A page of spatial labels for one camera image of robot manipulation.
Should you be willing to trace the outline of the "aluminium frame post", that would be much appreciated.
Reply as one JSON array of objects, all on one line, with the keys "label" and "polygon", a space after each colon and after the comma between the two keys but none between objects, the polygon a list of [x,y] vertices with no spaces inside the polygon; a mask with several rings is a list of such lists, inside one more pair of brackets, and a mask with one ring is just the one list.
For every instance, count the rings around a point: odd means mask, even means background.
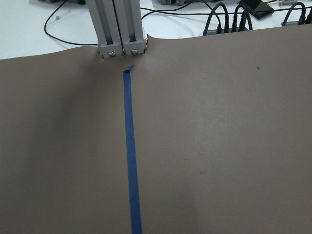
[{"label": "aluminium frame post", "polygon": [[88,0],[87,6],[104,58],[143,54],[146,50],[140,1]]}]

